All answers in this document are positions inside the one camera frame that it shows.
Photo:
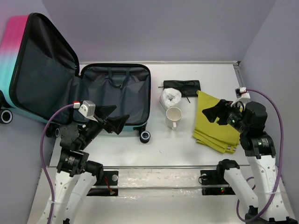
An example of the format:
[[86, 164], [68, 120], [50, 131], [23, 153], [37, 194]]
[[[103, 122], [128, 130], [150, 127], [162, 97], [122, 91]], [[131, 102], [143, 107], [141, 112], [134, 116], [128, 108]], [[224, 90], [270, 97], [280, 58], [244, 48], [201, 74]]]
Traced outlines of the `yellow-green towel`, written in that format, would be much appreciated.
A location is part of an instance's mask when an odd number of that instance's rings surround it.
[[220, 99], [197, 91], [198, 105], [193, 137], [197, 143], [207, 145], [219, 153], [235, 153], [240, 144], [239, 133], [229, 125], [220, 126], [216, 122], [210, 123], [202, 110], [215, 106]]

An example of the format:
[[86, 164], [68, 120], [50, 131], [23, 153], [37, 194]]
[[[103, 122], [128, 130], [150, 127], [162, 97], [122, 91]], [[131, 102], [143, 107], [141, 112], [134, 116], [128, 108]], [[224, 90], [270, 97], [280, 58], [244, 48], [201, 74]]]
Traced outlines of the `black cloth pouch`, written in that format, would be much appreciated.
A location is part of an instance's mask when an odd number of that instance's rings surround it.
[[189, 103], [189, 97], [196, 97], [197, 91], [201, 90], [199, 80], [164, 80], [163, 85], [159, 86], [159, 88], [173, 88], [175, 90], [178, 90], [182, 94], [182, 97], [185, 97]]

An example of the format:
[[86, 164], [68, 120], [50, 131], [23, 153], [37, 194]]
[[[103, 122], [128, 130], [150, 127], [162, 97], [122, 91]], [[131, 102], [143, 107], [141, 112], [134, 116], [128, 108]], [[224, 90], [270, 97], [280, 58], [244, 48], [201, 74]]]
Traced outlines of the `white ceramic mug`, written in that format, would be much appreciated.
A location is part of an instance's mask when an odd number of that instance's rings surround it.
[[166, 110], [166, 124], [172, 130], [175, 130], [182, 118], [182, 112], [178, 107], [170, 107]]

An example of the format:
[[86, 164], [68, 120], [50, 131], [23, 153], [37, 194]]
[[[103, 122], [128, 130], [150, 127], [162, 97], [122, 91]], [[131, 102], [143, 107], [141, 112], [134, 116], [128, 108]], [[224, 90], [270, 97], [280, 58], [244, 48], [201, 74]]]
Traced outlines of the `white plastic bag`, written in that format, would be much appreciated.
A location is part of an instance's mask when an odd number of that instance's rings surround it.
[[178, 106], [182, 98], [180, 91], [174, 88], [166, 88], [162, 91], [159, 102], [161, 106], [167, 110], [170, 107]]

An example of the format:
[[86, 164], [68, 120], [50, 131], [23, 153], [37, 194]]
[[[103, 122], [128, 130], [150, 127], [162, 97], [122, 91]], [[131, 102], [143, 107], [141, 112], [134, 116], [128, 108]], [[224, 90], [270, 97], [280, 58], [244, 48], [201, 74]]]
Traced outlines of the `pink and teal kids suitcase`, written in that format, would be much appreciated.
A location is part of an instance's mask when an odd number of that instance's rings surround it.
[[74, 101], [114, 106], [111, 119], [127, 116], [123, 128], [138, 132], [147, 143], [150, 115], [151, 72], [136, 63], [92, 63], [83, 68], [78, 56], [54, 24], [41, 13], [9, 18], [0, 43], [0, 122], [9, 124], [13, 113], [55, 125], [87, 119], [67, 109]]

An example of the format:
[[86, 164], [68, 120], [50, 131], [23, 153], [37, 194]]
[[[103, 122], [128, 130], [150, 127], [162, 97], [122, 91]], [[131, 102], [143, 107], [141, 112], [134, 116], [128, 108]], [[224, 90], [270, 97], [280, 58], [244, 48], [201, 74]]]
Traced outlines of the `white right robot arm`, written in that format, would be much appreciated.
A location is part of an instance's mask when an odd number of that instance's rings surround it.
[[246, 211], [240, 220], [247, 224], [296, 224], [285, 208], [279, 189], [280, 170], [276, 167], [276, 150], [272, 138], [264, 131], [266, 108], [257, 102], [248, 102], [240, 109], [231, 101], [220, 100], [204, 109], [209, 122], [230, 125], [240, 134], [240, 144], [252, 170], [255, 188], [243, 177], [234, 160], [218, 163], [215, 178], [228, 183], [238, 197], [237, 205]]

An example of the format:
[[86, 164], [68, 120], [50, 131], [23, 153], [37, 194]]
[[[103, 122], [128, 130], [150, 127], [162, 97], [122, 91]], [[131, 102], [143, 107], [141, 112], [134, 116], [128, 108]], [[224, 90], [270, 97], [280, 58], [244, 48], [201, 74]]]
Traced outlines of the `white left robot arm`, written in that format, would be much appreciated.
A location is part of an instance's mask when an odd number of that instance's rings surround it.
[[[54, 118], [66, 109], [81, 113], [88, 122], [83, 125], [64, 126], [60, 131], [61, 153], [55, 180], [52, 181], [43, 157], [43, 142], [46, 131]], [[96, 106], [91, 101], [75, 101], [58, 109], [47, 121], [40, 140], [42, 168], [50, 187], [50, 196], [38, 220], [39, 224], [72, 224], [83, 199], [94, 184], [103, 180], [103, 165], [90, 161], [84, 149], [105, 130], [120, 134], [129, 115], [111, 118], [115, 105]]]

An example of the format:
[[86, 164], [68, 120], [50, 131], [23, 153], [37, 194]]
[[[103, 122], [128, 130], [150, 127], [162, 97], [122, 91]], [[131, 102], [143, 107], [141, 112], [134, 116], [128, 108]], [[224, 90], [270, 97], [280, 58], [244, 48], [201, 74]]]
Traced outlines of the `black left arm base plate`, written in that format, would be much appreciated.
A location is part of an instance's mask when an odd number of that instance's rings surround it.
[[103, 178], [97, 181], [87, 196], [118, 196], [118, 170], [104, 170]]

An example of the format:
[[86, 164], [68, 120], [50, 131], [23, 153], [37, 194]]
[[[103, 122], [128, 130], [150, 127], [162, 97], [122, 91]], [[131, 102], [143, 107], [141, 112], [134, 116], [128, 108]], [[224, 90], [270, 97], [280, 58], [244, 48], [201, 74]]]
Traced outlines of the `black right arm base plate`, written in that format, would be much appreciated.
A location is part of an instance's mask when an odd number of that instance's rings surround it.
[[198, 181], [202, 185], [203, 196], [235, 195], [228, 182], [219, 177], [215, 169], [201, 170]]

